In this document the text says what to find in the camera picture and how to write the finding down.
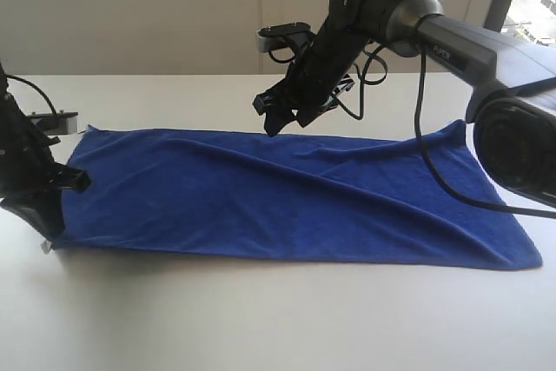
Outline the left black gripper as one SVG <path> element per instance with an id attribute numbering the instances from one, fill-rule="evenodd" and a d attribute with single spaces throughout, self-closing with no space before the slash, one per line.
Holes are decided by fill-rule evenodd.
<path id="1" fill-rule="evenodd" d="M 86 171 L 56 162 L 50 147 L 59 136 L 47 136 L 24 114 L 9 92 L 9 81 L 17 81 L 37 92 L 56 115 L 50 98 L 33 82 L 1 72 L 1 208 L 27 222 L 49 242 L 65 230 L 62 191 L 78 193 L 90 184 Z"/>

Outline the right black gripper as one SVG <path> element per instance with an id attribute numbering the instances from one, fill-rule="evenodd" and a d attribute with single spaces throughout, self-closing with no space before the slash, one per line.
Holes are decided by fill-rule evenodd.
<path id="1" fill-rule="evenodd" d="M 286 75 L 257 95 L 255 111 L 265 116 L 263 128 L 277 136 L 295 120 L 308 126 L 331 106 L 334 89 L 369 41 L 369 36 L 346 30 L 319 29 L 310 43 L 294 53 Z"/>

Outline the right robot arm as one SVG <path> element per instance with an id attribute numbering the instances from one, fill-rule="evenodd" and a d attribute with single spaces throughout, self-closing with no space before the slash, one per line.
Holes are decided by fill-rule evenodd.
<path id="1" fill-rule="evenodd" d="M 309 125 L 338 107 L 338 87 L 370 43 L 433 59 L 468 84 L 465 120 L 480 165 L 501 187 L 555 203 L 555 51 L 445 17 L 437 0 L 329 0 L 317 32 L 305 23 L 259 30 L 259 49 L 290 49 L 284 78 L 253 105 L 264 129 Z"/>

